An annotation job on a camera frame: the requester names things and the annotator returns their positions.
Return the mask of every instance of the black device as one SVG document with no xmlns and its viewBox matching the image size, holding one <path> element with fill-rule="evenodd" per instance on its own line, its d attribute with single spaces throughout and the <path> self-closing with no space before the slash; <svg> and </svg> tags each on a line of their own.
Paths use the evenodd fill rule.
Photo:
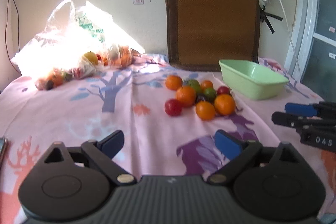
<svg viewBox="0 0 336 224">
<path fill-rule="evenodd" d="M 336 152 L 336 103 L 287 103 L 285 110 L 273 113 L 274 124 L 295 128 L 303 144 Z"/>
<path fill-rule="evenodd" d="M 237 156 L 206 182 L 201 176 L 137 182 L 111 161 L 123 147 L 122 131 L 80 147 L 54 142 L 18 191 L 25 224 L 319 223 L 324 186 L 291 144 L 263 147 L 222 130 L 215 142 L 220 150 L 231 143 Z"/>
</svg>

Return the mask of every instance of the cherry tomato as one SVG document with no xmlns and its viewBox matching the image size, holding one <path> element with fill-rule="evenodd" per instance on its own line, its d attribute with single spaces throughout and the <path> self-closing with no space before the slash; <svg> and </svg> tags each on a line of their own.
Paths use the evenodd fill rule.
<svg viewBox="0 0 336 224">
<path fill-rule="evenodd" d="M 201 83 L 201 89 L 202 89 L 202 91 L 204 91 L 207 88 L 213 88 L 213 83 L 211 81 L 209 81 L 209 80 L 204 80 Z"/>
<path fill-rule="evenodd" d="M 178 90 L 183 85 L 183 80 L 177 75 L 168 75 L 165 84 L 169 90 Z"/>
<path fill-rule="evenodd" d="M 185 80 L 186 85 L 192 86 L 197 85 L 200 86 L 199 82 L 196 79 L 187 79 Z"/>
<path fill-rule="evenodd" d="M 183 107 L 191 107 L 196 100 L 196 91 L 188 85 L 182 86 L 176 91 L 176 99 Z"/>
<path fill-rule="evenodd" d="M 215 107 L 209 102 L 199 102 L 196 105 L 196 114 L 204 121 L 212 120 L 215 115 Z"/>
<path fill-rule="evenodd" d="M 202 89 L 199 84 L 197 85 L 197 84 L 192 83 L 189 86 L 195 90 L 196 95 L 202 94 Z"/>
<path fill-rule="evenodd" d="M 217 95 L 221 95 L 221 94 L 231 94 L 230 92 L 230 88 L 228 88 L 227 86 L 220 86 L 217 89 Z"/>
<path fill-rule="evenodd" d="M 169 116 L 179 116 L 182 113 L 182 104 L 179 100 L 170 99 L 165 103 L 165 112 Z"/>
<path fill-rule="evenodd" d="M 207 101 L 208 98 L 204 94 L 197 95 L 196 97 L 196 104 L 199 102 Z"/>
<path fill-rule="evenodd" d="M 205 89 L 204 90 L 204 95 L 208 98 L 209 102 L 213 102 L 217 97 L 217 93 L 213 88 Z"/>
<path fill-rule="evenodd" d="M 231 95 L 221 94 L 215 99 L 215 108 L 221 115 L 231 115 L 236 110 L 236 103 Z"/>
</svg>

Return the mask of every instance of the green plastic basket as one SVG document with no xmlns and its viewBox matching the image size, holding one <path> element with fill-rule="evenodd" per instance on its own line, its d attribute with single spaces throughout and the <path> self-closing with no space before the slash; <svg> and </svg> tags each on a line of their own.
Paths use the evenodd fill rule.
<svg viewBox="0 0 336 224">
<path fill-rule="evenodd" d="M 252 100 L 272 98 L 288 79 L 283 75 L 246 60 L 219 60 L 225 84 Z"/>
</svg>

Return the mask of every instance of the bed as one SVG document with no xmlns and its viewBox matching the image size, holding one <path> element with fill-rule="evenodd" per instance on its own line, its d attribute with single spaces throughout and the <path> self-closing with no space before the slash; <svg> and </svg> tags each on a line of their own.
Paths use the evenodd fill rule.
<svg viewBox="0 0 336 224">
<path fill-rule="evenodd" d="M 124 70 L 100 72 L 50 91 L 38 91 L 29 77 L 14 80 L 0 95 L 0 136 L 11 142 L 0 175 L 0 223 L 18 224 L 26 218 L 17 198 L 19 186 L 53 141 L 78 146 L 116 129 L 124 132 L 125 145 L 113 161 L 138 179 L 144 174 L 209 176 L 228 162 L 214 145 L 213 135 L 219 128 L 265 146 L 290 141 L 326 188 L 319 216 L 331 217 L 336 213 L 335 155 L 302 145 L 294 129 L 271 121 L 272 113 L 283 111 L 287 102 L 322 99 L 275 61 L 259 58 L 259 63 L 289 79 L 282 93 L 256 102 L 234 92 L 236 113 L 209 122 L 201 121 L 193 108 L 184 109 L 180 117 L 169 117 L 163 106 L 174 92 L 164 82 L 176 74 L 211 80 L 217 88 L 222 85 L 221 74 L 179 70 L 162 55 L 146 55 Z"/>
</svg>

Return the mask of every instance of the white cable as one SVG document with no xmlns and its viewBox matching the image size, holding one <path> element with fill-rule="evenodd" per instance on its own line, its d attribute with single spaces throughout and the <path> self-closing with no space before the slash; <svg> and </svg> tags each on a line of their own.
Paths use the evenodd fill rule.
<svg viewBox="0 0 336 224">
<path fill-rule="evenodd" d="M 286 13 L 285 13 L 284 6 L 282 5 L 282 1 L 281 0 L 279 0 L 279 1 L 280 1 L 280 4 L 281 4 L 283 15 L 285 16 L 285 20 L 286 20 L 286 24 L 287 24 L 287 30 L 288 30 L 288 36 L 289 36 L 289 41 L 290 41 L 290 43 L 292 45 L 293 53 L 294 53 L 296 64 L 297 64 L 297 68 L 299 70 L 299 82 L 300 82 L 301 81 L 301 70 L 300 70 L 300 66 L 299 66 L 299 60 L 298 60 L 298 58 L 296 56 L 296 51 L 295 51 L 295 47 L 294 47 L 294 44 L 293 44 L 293 41 L 292 41 L 292 37 L 291 37 L 291 33 L 290 33 L 290 30 L 289 30 L 289 25 L 288 25 L 287 16 L 286 16 Z"/>
</svg>

